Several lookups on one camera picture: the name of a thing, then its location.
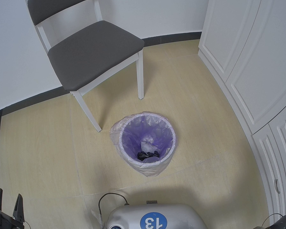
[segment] chair seat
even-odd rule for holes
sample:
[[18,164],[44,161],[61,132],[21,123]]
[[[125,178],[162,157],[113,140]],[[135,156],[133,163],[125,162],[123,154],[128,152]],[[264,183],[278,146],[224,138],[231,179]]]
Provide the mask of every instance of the chair seat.
[[98,21],[56,44],[48,57],[64,89],[77,91],[143,47],[142,39]]

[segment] beige tile floor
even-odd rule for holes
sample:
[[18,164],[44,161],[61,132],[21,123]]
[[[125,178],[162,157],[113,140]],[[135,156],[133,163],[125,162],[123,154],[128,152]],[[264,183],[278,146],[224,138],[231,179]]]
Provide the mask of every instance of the beige tile floor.
[[[12,214],[18,193],[32,229],[99,228],[93,213],[109,191],[130,204],[146,200],[191,205],[208,229],[250,229],[267,217],[261,177],[245,134],[225,96],[197,55],[198,40],[144,48],[145,98],[137,97],[131,64],[84,96],[103,130],[97,133],[71,95],[2,118],[0,187]],[[109,138],[124,116],[166,116],[179,138],[169,166],[157,177],[129,167]],[[109,195],[104,220],[123,205]]]

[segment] trash can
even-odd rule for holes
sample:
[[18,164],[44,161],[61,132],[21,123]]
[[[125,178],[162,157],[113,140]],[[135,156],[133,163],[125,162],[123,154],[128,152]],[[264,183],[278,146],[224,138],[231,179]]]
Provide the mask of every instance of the trash can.
[[118,154],[147,177],[159,175],[176,149],[175,131],[165,117],[142,112],[124,117],[110,130]]

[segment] metal handle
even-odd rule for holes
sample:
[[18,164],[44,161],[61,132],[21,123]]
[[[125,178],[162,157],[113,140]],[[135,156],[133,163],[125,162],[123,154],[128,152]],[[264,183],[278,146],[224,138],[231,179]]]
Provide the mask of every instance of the metal handle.
[[280,194],[281,192],[278,190],[278,179],[275,179],[275,188],[276,188],[278,194]]

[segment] gray chair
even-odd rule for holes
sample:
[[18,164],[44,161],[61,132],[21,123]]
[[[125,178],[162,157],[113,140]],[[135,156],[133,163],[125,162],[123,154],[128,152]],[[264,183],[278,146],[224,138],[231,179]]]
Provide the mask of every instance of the gray chair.
[[65,90],[76,98],[98,132],[102,129],[82,96],[98,84],[136,61],[139,99],[144,97],[144,41],[102,20],[98,0],[93,0],[97,22],[51,47],[43,21],[85,0],[28,0],[34,25],[40,32],[52,67]]

